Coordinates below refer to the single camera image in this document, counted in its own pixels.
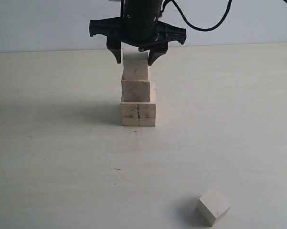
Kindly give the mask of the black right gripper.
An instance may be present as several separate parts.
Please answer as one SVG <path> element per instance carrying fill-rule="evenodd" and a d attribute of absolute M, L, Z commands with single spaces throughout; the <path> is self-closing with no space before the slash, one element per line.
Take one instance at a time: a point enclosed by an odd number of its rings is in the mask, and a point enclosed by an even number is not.
<path fill-rule="evenodd" d="M 149 49 L 148 65 L 151 66 L 168 51 L 168 42 L 184 44 L 186 30 L 159 20 L 161 0 L 122 0 L 120 16 L 90 20 L 89 34 L 107 37 L 106 47 L 121 64 L 121 43 Z"/>

